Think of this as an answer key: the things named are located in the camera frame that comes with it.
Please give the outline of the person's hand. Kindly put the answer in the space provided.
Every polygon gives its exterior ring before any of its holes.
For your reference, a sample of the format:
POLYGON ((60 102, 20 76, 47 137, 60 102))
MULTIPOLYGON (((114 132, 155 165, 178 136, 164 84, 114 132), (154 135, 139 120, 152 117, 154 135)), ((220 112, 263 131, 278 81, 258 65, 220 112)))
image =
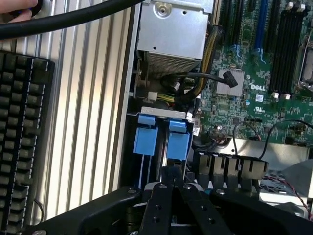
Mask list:
POLYGON ((37 4, 37 0, 0 0, 0 13, 21 11, 32 15, 30 8, 35 7, 37 4))

